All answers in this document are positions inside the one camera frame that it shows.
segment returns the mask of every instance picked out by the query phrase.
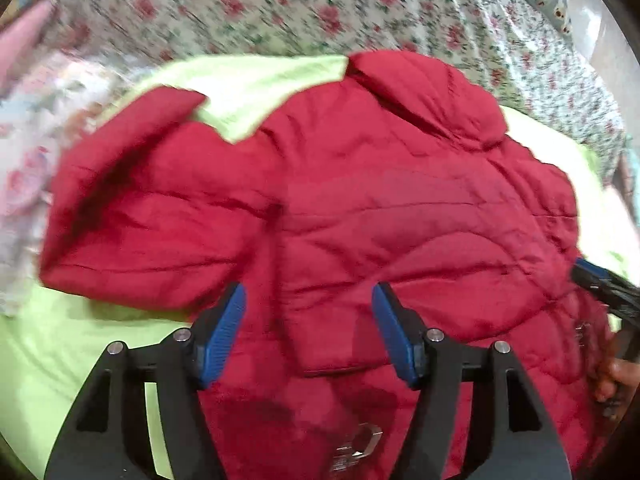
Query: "metal screw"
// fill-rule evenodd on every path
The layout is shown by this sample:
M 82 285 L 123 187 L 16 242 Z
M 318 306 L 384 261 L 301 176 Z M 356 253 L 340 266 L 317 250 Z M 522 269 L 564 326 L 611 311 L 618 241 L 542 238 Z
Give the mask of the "metal screw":
M 508 354 L 511 352 L 511 345 L 506 341 L 496 341 L 494 343 L 494 348 L 501 354 Z
M 427 330 L 427 339 L 438 343 L 444 339 L 444 332 L 439 328 L 430 328 Z
M 191 330 L 188 328 L 179 328 L 174 332 L 174 339 L 176 341 L 188 341 L 191 337 Z
M 107 352 L 111 355 L 119 354 L 124 350 L 124 343 L 122 341 L 114 341 L 107 346 Z

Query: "red puffer jacket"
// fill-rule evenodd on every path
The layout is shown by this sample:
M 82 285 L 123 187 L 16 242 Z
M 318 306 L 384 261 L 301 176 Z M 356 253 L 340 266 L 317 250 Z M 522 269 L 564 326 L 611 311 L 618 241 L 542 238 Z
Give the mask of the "red puffer jacket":
M 384 437 L 346 477 L 388 478 L 416 394 L 387 364 L 370 310 L 378 280 L 453 338 L 509 341 L 572 466 L 588 456 L 586 372 L 606 314 L 569 279 L 574 194 L 505 135 L 487 92 L 417 54 L 358 54 L 343 81 L 295 95 L 236 145 L 188 120 L 204 99 L 155 89 L 66 156 L 41 277 L 193 311 L 230 280 L 245 284 L 238 341 L 201 396 L 229 478 L 326 478 L 360 422 Z

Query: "floral bedsheet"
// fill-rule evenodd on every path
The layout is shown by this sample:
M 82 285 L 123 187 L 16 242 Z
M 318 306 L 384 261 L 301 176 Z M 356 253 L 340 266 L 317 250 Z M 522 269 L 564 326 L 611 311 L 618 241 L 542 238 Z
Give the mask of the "floral bedsheet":
M 145 72 L 132 58 L 53 51 L 0 102 L 0 313 L 17 308 L 35 274 L 60 155 Z
M 59 0 L 49 41 L 106 44 L 155 61 L 403 48 L 454 65 L 515 108 L 595 151 L 609 182 L 630 149 L 612 95 L 525 0 Z M 629 196 L 633 175 L 625 179 Z

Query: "bed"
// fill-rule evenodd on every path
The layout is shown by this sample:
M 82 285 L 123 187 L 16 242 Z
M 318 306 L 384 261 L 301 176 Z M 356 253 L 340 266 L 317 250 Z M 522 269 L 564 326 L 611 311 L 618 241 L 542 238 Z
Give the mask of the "bed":
M 186 323 L 180 316 L 48 290 L 34 279 L 47 186 L 60 154 L 158 84 L 208 95 L 196 118 L 236 142 L 294 92 L 340 79 L 346 65 L 341 54 L 404 48 L 439 57 L 491 91 L 503 105 L 510 135 L 568 175 L 584 255 L 640 283 L 630 140 L 613 98 L 572 51 L 562 31 L 569 21 L 552 23 L 532 2 L 56 4 L 59 15 L 41 24 L 44 39 L 31 41 L 30 57 L 18 63 L 0 105 L 0 142 L 11 147 L 0 164 L 3 198 L 13 212 L 2 218 L 0 239 L 0 309 L 9 314 L 0 317 L 0 402 L 12 407 L 0 410 L 0 434 L 36 478 L 43 477 L 66 411 L 104 346 L 114 339 L 151 344 Z M 611 185 L 616 172 L 623 177 L 618 189 Z M 170 478 L 151 389 L 148 398 L 156 467 Z

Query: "lime green blanket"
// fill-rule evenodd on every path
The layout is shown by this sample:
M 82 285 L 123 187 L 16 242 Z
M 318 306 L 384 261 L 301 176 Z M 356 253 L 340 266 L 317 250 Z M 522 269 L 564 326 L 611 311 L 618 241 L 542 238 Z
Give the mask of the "lime green blanket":
M 250 135 L 293 93 L 340 80 L 345 66 L 346 58 L 340 56 L 217 56 L 176 62 L 139 85 L 111 113 L 159 84 L 192 88 L 209 96 L 197 119 L 236 142 Z M 629 265 L 638 261 L 630 254 L 636 249 L 613 243 L 607 235 L 610 226 L 629 220 L 618 210 L 615 218 L 607 215 L 594 167 L 596 157 L 514 110 L 503 110 L 510 136 L 529 147 L 539 160 L 555 164 L 569 176 L 577 195 L 579 245 L 585 256 L 620 274 L 640 275 L 640 270 Z M 179 316 L 98 304 L 34 284 L 17 316 L 0 318 L 0 432 L 34 475 L 43 478 L 66 412 L 104 347 L 116 339 L 130 347 L 153 344 L 184 324 Z M 171 478 L 151 390 L 148 398 L 156 467 L 161 475 Z

